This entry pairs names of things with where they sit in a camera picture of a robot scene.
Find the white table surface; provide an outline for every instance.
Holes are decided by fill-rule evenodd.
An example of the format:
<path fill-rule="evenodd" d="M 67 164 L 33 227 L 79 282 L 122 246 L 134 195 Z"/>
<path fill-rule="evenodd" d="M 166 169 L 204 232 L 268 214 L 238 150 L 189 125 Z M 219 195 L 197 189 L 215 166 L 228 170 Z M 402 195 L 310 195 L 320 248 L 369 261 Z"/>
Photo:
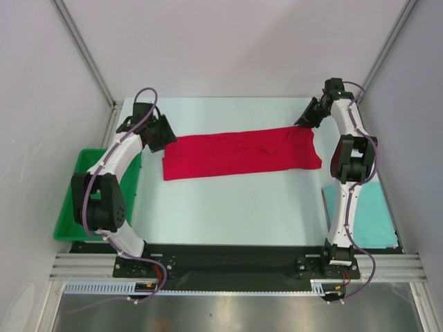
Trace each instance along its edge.
<path fill-rule="evenodd" d="M 132 114 L 126 98 L 118 123 Z M 139 101 L 152 101 L 140 98 Z M 159 109 L 177 136 L 291 126 L 310 98 L 163 98 Z M 267 246 L 323 245 L 321 188 L 334 184 L 329 162 L 339 139 L 334 120 L 314 130 L 318 170 L 163 180 L 163 151 L 143 151 L 132 214 L 148 243 Z"/>

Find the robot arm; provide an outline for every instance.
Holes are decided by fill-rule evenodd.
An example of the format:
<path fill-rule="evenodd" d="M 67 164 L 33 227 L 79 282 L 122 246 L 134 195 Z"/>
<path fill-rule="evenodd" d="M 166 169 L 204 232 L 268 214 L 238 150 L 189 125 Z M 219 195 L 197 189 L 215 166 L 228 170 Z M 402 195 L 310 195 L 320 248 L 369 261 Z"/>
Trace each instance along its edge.
<path fill-rule="evenodd" d="M 71 179 L 75 222 L 82 225 L 82 208 L 87 185 L 92 174 L 97 173 L 92 194 L 100 193 L 100 198 L 89 197 L 87 223 L 90 230 L 111 239 L 123 252 L 141 257 L 145 242 L 138 237 L 126 220 L 126 205 L 120 190 L 120 181 L 132 160 L 149 146 L 152 152 L 165 149 L 177 140 L 168 120 L 156 108 L 157 117 L 150 115 L 137 130 L 123 137 L 137 125 L 152 108 L 152 104 L 135 103 L 132 116 L 126 118 L 117 129 L 114 141 L 103 157 L 86 173 L 76 173 Z"/>
<path fill-rule="evenodd" d="M 368 142 L 367 132 L 361 123 L 357 105 L 351 103 L 352 93 L 345 91 L 343 81 L 331 78 L 325 82 L 320 100 L 312 98 L 305 112 L 295 125 L 318 128 L 323 118 L 332 116 L 340 132 L 340 140 L 331 160 L 331 176 L 336 183 L 336 206 L 334 220 L 325 241 L 326 257 L 323 268 L 327 266 L 350 266 L 354 258 L 354 248 L 346 229 L 354 234 L 354 218 L 361 186 L 366 180 L 374 163 L 374 149 Z"/>

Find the green plastic bin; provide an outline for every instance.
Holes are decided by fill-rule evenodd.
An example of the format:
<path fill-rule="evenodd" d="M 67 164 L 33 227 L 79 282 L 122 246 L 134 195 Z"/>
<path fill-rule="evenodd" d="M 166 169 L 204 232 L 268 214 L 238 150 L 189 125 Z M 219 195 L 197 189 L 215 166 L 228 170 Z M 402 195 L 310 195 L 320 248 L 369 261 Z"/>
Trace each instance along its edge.
<path fill-rule="evenodd" d="M 81 151 L 78 156 L 77 165 L 75 166 L 75 173 L 87 171 L 102 158 L 105 152 L 106 149 L 85 149 Z M 120 182 L 120 188 L 126 203 L 126 220 L 129 224 L 131 223 L 140 167 L 141 154 L 133 159 Z M 94 194 L 91 197 L 97 196 L 100 197 L 100 193 Z M 60 212 L 57 227 L 55 228 L 54 239 L 58 241 L 102 241 L 101 237 L 88 237 L 83 230 L 83 226 L 75 223 L 71 186 L 69 186 L 66 198 L 64 199 L 63 208 Z"/>

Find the red cloth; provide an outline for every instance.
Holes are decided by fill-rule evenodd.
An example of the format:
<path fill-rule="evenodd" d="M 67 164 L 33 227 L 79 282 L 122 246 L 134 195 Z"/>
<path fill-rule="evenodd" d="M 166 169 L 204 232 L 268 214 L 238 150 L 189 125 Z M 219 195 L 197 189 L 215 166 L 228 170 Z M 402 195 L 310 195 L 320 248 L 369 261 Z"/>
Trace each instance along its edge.
<path fill-rule="evenodd" d="M 311 129 L 287 127 L 184 136 L 166 147 L 163 158 L 166 181 L 292 168 L 321 168 Z"/>

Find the white wall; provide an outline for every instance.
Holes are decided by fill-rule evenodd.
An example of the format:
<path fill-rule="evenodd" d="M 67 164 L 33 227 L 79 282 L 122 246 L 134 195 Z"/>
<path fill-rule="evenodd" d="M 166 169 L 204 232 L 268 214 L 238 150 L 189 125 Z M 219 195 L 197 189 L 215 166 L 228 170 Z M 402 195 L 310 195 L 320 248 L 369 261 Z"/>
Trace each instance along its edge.
<path fill-rule="evenodd" d="M 321 94 L 362 82 L 406 0 L 66 0 L 114 97 Z"/>
<path fill-rule="evenodd" d="M 100 145 L 109 110 L 49 0 L 2 1 L 0 49 L 0 326 L 31 282 L 28 330 L 76 158 Z"/>
<path fill-rule="evenodd" d="M 365 124 L 409 252 L 422 258 L 443 308 L 443 2 L 419 1 L 368 91 Z"/>

